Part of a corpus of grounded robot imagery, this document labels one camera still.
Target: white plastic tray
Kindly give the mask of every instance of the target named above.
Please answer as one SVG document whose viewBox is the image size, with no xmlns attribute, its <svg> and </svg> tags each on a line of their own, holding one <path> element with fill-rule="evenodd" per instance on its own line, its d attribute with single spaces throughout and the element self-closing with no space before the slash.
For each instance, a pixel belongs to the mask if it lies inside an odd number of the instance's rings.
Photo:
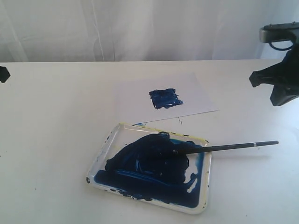
<svg viewBox="0 0 299 224">
<path fill-rule="evenodd" d="M 157 148 L 157 145 L 159 148 L 160 143 L 174 147 L 193 143 L 207 145 L 206 140 L 188 135 L 119 124 L 107 137 L 92 164 L 86 177 L 87 183 L 110 193 L 188 214 L 202 212 L 207 206 L 211 153 L 190 154 L 177 161 L 174 161 L 176 158 L 156 160 L 156 155 L 140 159 L 149 155 L 144 156 L 145 152 L 155 152 L 157 149 L 152 148 Z M 189 167 L 183 171 L 182 167 L 186 164 Z"/>
</svg>

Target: paint splatter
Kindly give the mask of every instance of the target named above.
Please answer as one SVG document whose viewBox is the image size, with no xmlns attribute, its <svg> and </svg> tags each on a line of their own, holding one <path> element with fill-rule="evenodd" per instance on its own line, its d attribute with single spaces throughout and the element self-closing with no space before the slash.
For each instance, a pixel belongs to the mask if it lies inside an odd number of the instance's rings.
<svg viewBox="0 0 299 224">
<path fill-rule="evenodd" d="M 197 174 L 192 173 L 186 183 L 188 157 L 165 157 L 173 150 L 194 147 L 200 146 L 192 141 L 170 139 L 166 132 L 150 134 L 128 144 L 107 160 L 105 170 L 99 170 L 94 180 L 117 189 L 124 196 L 194 208 L 199 204 L 204 154 L 198 155 Z"/>
<path fill-rule="evenodd" d="M 162 107 L 168 109 L 173 106 L 184 104 L 183 101 L 178 98 L 176 90 L 173 88 L 153 90 L 149 92 L 149 95 L 156 109 L 160 109 Z"/>
</svg>

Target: white backdrop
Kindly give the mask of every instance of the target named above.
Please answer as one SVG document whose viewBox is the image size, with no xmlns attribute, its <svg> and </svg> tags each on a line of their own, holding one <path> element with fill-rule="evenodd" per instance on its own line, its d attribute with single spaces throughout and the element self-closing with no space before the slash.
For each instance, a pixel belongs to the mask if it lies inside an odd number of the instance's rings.
<svg viewBox="0 0 299 224">
<path fill-rule="evenodd" d="M 296 19 L 298 0 L 0 0 L 0 62 L 281 58 L 259 28 Z"/>
</svg>

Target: paint smear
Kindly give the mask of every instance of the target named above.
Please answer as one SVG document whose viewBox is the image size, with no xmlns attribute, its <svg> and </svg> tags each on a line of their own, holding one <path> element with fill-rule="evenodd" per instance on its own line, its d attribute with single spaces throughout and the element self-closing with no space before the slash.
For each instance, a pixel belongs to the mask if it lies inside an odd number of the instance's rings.
<svg viewBox="0 0 299 224">
<path fill-rule="evenodd" d="M 165 90 L 153 90 L 149 92 L 151 101 L 156 109 L 170 108 L 176 105 L 184 104 L 182 100 L 178 98 L 176 90 L 173 88 Z"/>
<path fill-rule="evenodd" d="M 188 182 L 185 182 L 188 157 L 165 157 L 178 148 L 194 147 L 201 146 L 192 141 L 170 139 L 167 132 L 150 134 L 128 144 L 107 160 L 105 170 L 99 170 L 94 180 L 124 196 L 195 208 L 199 203 L 204 154 L 198 154 L 197 172 L 191 173 Z"/>
</svg>

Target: paintbrush handle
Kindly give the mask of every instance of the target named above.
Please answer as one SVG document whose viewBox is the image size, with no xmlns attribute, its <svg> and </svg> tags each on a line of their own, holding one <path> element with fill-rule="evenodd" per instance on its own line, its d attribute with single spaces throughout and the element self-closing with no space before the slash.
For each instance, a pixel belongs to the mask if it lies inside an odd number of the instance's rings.
<svg viewBox="0 0 299 224">
<path fill-rule="evenodd" d="M 230 150 L 230 149 L 237 149 L 237 148 L 249 148 L 249 147 L 277 145 L 278 143 L 279 143 L 278 141 L 262 141 L 262 142 L 253 142 L 253 143 L 224 145 L 224 146 L 209 146 L 209 147 L 199 147 L 199 148 L 184 148 L 182 150 L 175 150 L 173 152 L 174 152 L 174 154 L 205 153 L 205 152 Z"/>
</svg>

